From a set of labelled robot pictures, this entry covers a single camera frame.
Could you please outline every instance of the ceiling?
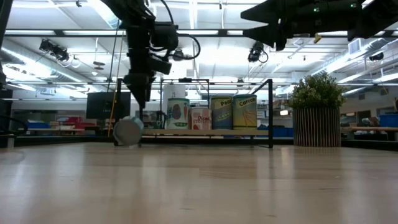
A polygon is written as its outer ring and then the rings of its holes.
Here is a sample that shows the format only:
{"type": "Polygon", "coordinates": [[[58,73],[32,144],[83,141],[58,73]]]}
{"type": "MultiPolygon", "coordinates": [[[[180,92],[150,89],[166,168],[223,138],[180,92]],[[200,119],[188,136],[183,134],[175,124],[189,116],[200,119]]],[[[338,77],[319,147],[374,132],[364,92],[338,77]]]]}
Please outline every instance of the ceiling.
{"type": "MultiPolygon", "coordinates": [[[[85,30],[112,29],[115,26],[117,20],[98,0],[80,2],[82,7],[77,7],[75,1],[68,0],[14,0],[7,29],[85,30]]],[[[169,0],[166,2],[180,29],[248,29],[264,25],[240,18],[241,11],[249,9],[263,0],[222,0],[222,9],[220,9],[219,0],[169,0]]],[[[157,16],[158,21],[170,20],[160,1],[151,0],[150,9],[157,16]]],[[[396,29],[396,27],[398,26],[394,24],[388,29],[396,29]]],[[[31,53],[30,56],[35,55],[34,58],[37,58],[35,63],[43,64],[51,70],[62,71],[62,73],[55,73],[55,77],[52,77],[56,82],[75,82],[73,78],[68,77],[79,77],[77,80],[84,78],[84,82],[105,82],[109,76],[113,80],[116,77],[125,76],[130,68],[129,58],[126,57],[127,45],[122,38],[100,37],[97,45],[97,38],[92,37],[6,37],[6,40],[26,49],[28,53],[31,53]],[[58,64],[52,56],[43,55],[43,52],[39,50],[42,39],[49,39],[53,43],[67,48],[71,58],[77,59],[58,64]],[[94,61],[105,63],[104,70],[96,71],[93,68],[94,61]]],[[[243,78],[245,82],[263,82],[267,78],[273,78],[274,82],[295,83],[304,75],[313,75],[313,71],[322,69],[332,60],[344,54],[348,50],[349,44],[345,38],[322,38],[316,44],[314,44],[314,39],[309,38],[290,39],[286,48],[281,52],[275,52],[274,49],[266,47],[265,51],[268,53],[269,60],[267,63],[261,64],[248,62],[248,54],[254,44],[251,39],[245,37],[199,37],[198,40],[201,44],[201,54],[196,59],[197,77],[209,78],[214,82],[236,82],[238,78],[243,78]]],[[[179,47],[185,54],[193,55],[191,39],[179,38],[179,47]]],[[[382,50],[385,57],[382,61],[367,61],[365,63],[366,57],[362,55],[350,59],[338,69],[328,72],[338,80],[342,80],[394,60],[398,53],[396,47],[395,42],[384,46],[382,50]]],[[[25,51],[19,50],[19,53],[24,55],[25,51]]],[[[164,78],[192,77],[193,64],[192,61],[173,62],[172,72],[164,78]]],[[[373,72],[372,78],[380,77],[379,70],[373,72]]],[[[13,78],[11,81],[40,82],[43,80],[35,75],[25,74],[25,77],[13,78]]],[[[365,74],[345,83],[369,83],[372,78],[369,74],[365,74]]],[[[236,87],[213,86],[212,88],[230,90],[236,87]]],[[[91,89],[91,91],[100,90],[106,91],[106,85],[91,89]]]]}

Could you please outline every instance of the wooden shelf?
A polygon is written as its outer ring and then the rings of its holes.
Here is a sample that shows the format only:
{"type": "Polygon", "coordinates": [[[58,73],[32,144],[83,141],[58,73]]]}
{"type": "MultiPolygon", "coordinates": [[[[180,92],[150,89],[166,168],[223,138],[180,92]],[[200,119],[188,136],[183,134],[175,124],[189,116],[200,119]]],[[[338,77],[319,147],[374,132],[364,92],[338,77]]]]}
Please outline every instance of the wooden shelf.
{"type": "Polygon", "coordinates": [[[396,131],[396,132],[398,132],[398,128],[384,128],[384,127],[345,127],[345,128],[341,128],[341,130],[345,130],[345,131],[396,131]]]}
{"type": "Polygon", "coordinates": [[[176,134],[188,136],[266,136],[268,131],[259,130],[179,130],[179,129],[144,129],[144,135],[176,134]]]}

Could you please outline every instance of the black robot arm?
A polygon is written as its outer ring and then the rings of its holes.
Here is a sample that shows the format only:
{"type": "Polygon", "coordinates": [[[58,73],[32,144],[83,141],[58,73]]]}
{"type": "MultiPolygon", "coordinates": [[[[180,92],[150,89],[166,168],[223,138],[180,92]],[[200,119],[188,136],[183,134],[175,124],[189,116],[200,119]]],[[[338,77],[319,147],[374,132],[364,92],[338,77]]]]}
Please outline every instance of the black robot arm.
{"type": "Polygon", "coordinates": [[[131,68],[123,82],[145,108],[156,72],[170,73],[168,57],[178,47],[178,27],[172,22],[156,22],[144,0],[102,1],[122,21],[120,28],[126,30],[131,68]],[[160,57],[152,52],[159,49],[166,50],[166,55],[160,57]]]}
{"type": "Polygon", "coordinates": [[[295,34],[348,31],[348,40],[370,38],[398,21],[398,0],[268,0],[241,13],[243,19],[267,23],[243,35],[283,50],[295,34]]]}

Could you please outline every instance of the fluorescent light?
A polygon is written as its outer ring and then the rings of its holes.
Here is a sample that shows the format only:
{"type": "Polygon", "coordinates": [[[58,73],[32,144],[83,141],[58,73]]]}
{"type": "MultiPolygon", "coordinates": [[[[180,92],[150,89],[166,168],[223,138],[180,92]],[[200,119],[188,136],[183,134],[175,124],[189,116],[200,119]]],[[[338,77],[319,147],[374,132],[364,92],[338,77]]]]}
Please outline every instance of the fluorescent light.
{"type": "Polygon", "coordinates": [[[384,35],[385,33],[386,33],[386,31],[380,31],[375,36],[384,35]]]}
{"type": "Polygon", "coordinates": [[[363,2],[362,4],[367,5],[367,4],[371,4],[374,0],[366,0],[365,2],[363,2]]]}
{"type": "Polygon", "coordinates": [[[76,87],[74,87],[73,85],[65,85],[65,86],[67,86],[67,87],[69,87],[69,88],[73,88],[73,89],[76,90],[76,87]]]}
{"type": "Polygon", "coordinates": [[[319,33],[321,36],[347,36],[347,31],[334,31],[334,32],[321,32],[319,33]]]}
{"type": "Polygon", "coordinates": [[[359,78],[359,77],[361,77],[361,76],[362,76],[362,75],[352,75],[352,76],[349,76],[349,77],[347,77],[347,78],[344,78],[344,79],[338,81],[338,83],[350,82],[350,81],[353,81],[354,79],[359,78]]]}
{"type": "Polygon", "coordinates": [[[24,84],[18,84],[18,85],[13,85],[13,84],[7,84],[7,86],[12,86],[12,87],[16,87],[16,88],[20,88],[23,90],[29,90],[29,91],[36,91],[35,88],[32,88],[28,85],[24,85],[24,84]]]}
{"type": "Polygon", "coordinates": [[[354,90],[347,91],[347,92],[343,93],[343,96],[348,95],[348,94],[352,94],[352,93],[356,93],[358,91],[364,90],[365,88],[366,87],[362,87],[362,88],[357,88],[357,89],[354,89],[354,90]]]}
{"type": "Polygon", "coordinates": [[[387,81],[394,80],[394,79],[397,79],[397,78],[398,78],[398,73],[394,73],[394,74],[391,74],[391,75],[384,75],[381,78],[373,80],[373,82],[374,83],[382,83],[382,82],[387,82],[387,81]]]}
{"type": "Polygon", "coordinates": [[[289,115],[289,112],[287,110],[280,111],[280,115],[281,116],[287,116],[287,115],[289,115]]]}
{"type": "Polygon", "coordinates": [[[6,30],[6,35],[55,35],[54,30],[6,30]]]}
{"type": "Polygon", "coordinates": [[[243,30],[229,30],[226,33],[227,35],[243,35],[243,30]]]}
{"type": "Polygon", "coordinates": [[[24,90],[29,90],[29,91],[36,91],[35,88],[29,86],[29,85],[25,85],[25,84],[18,84],[21,88],[23,88],[24,90]]]}
{"type": "Polygon", "coordinates": [[[87,98],[86,94],[80,93],[80,92],[75,91],[75,90],[70,90],[70,89],[67,89],[67,88],[59,88],[59,89],[57,89],[57,92],[62,93],[62,94],[67,95],[67,96],[72,96],[72,97],[75,97],[75,98],[87,98]]]}
{"type": "Polygon", "coordinates": [[[218,35],[218,30],[177,30],[177,33],[190,35],[218,35]]]}
{"type": "Polygon", "coordinates": [[[102,35],[125,35],[126,31],[125,30],[118,30],[116,33],[116,30],[65,30],[63,31],[65,35],[96,35],[96,36],[102,36],[102,35]]]}
{"type": "Polygon", "coordinates": [[[46,85],[46,82],[10,82],[10,84],[25,84],[25,85],[46,85]]]}

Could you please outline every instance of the blue bin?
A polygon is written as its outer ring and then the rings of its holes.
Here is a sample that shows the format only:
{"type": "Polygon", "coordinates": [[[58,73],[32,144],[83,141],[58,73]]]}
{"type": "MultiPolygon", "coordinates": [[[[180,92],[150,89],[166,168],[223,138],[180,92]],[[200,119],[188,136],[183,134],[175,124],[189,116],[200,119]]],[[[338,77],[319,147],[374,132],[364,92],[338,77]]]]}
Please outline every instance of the blue bin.
{"type": "Polygon", "coordinates": [[[287,128],[287,137],[292,138],[293,136],[293,128],[287,128]]]}
{"type": "Polygon", "coordinates": [[[27,124],[28,128],[42,128],[42,129],[47,129],[47,128],[51,128],[50,124],[48,123],[28,123],[27,124]]]}
{"type": "MultiPolygon", "coordinates": [[[[265,126],[258,127],[258,130],[268,131],[269,128],[265,126]]],[[[289,128],[274,128],[274,137],[290,137],[289,136],[289,128]]]]}
{"type": "Polygon", "coordinates": [[[380,115],[380,127],[398,128],[398,114],[380,115]]]}

